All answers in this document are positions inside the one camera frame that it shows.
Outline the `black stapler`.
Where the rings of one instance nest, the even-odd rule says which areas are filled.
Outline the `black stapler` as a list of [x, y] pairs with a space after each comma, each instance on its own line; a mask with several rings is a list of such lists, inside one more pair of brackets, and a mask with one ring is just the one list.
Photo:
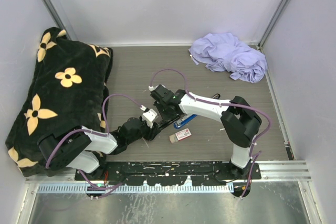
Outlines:
[[[180, 108], [185, 114], [196, 114], [220, 122], [222, 113], [227, 110], [226, 106], [220, 106], [219, 102], [211, 98], [200, 97], [192, 93], [185, 92], [185, 96], [181, 99]], [[164, 129], [167, 126], [174, 124], [181, 115], [176, 120], [164, 121], [163, 119], [159, 122], [159, 128]]]

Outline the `blue stapler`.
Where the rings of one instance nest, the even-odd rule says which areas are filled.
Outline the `blue stapler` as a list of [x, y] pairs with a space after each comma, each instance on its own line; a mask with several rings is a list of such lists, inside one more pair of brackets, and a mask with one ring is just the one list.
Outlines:
[[196, 114], [184, 115], [182, 118], [180, 118], [176, 122], [174, 122], [173, 126], [174, 126], [175, 129], [180, 129], [196, 117], [197, 117]]

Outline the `red white staple box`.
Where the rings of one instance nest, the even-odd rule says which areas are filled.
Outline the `red white staple box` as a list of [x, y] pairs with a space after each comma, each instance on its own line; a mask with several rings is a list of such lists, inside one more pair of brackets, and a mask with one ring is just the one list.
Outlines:
[[175, 134], [171, 135], [169, 137], [169, 140], [172, 144], [177, 143], [181, 140], [184, 140], [188, 137], [192, 136], [191, 132], [189, 129], [184, 129], [181, 131], [176, 132]]

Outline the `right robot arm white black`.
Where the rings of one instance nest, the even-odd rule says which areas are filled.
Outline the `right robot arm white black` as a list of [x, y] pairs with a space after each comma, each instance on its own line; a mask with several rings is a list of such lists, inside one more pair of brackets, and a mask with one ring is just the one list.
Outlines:
[[232, 176], [241, 179], [248, 174], [252, 142], [259, 132], [262, 120], [243, 98], [206, 98], [182, 89], [172, 92], [161, 84], [156, 87], [149, 86], [149, 91], [162, 118], [159, 122], [160, 129], [187, 114], [203, 116], [221, 123], [233, 143], [229, 162]]

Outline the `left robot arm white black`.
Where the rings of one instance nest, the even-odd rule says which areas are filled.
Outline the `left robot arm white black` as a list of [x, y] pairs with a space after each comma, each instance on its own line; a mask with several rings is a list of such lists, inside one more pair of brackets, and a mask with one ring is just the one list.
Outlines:
[[75, 168], [84, 171], [93, 180], [99, 180], [105, 174], [105, 167], [98, 159], [99, 154], [118, 155], [137, 140], [143, 138], [151, 141], [161, 132], [161, 125], [148, 122], [141, 116], [129, 118], [117, 130], [109, 133], [85, 126], [66, 129], [67, 133], [57, 130], [37, 142], [46, 160], [46, 168], [52, 171]]

